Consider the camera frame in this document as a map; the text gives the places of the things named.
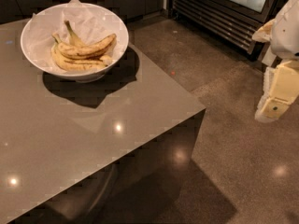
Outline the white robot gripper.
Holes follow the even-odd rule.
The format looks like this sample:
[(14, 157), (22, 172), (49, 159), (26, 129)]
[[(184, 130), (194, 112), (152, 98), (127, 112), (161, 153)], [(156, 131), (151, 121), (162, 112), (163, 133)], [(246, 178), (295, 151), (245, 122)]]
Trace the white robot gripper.
[[(280, 12), (260, 27), (252, 39), (267, 43), (281, 59), (299, 59), (299, 0), (288, 0)], [(255, 119), (267, 123), (278, 120), (299, 96), (299, 62), (267, 67), (263, 79), (263, 96)]]

